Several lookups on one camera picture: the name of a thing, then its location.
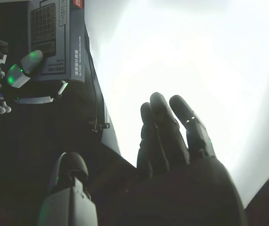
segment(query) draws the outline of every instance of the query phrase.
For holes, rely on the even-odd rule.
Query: calculator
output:
[[[32,51],[41,50],[43,57],[56,54],[56,7],[49,4],[31,11]]]

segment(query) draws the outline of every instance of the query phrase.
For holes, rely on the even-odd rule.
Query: red logo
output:
[[[73,0],[73,4],[76,7],[83,8],[83,0]]]

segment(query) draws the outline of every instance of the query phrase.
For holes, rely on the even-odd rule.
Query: calculator box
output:
[[[41,67],[33,81],[85,82],[88,54],[84,27],[84,0],[28,2],[29,51],[43,52]]]

